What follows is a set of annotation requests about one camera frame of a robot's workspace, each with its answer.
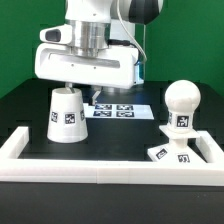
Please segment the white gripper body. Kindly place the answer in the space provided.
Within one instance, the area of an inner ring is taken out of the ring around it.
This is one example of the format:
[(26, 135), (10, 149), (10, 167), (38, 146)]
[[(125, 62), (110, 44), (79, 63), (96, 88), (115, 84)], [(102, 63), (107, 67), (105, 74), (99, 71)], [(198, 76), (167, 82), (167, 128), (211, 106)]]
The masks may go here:
[(40, 79), (129, 89), (135, 84), (138, 50), (107, 38), (104, 23), (64, 24), (40, 32), (35, 56)]

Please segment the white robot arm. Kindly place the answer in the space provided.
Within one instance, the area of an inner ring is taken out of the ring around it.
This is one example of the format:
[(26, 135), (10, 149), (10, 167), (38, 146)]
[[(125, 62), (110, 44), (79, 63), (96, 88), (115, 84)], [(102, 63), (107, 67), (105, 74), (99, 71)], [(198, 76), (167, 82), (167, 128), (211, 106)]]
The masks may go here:
[(159, 16), (164, 0), (66, 0), (65, 23), (43, 29), (35, 57), (41, 79), (129, 89), (147, 60), (127, 28)]

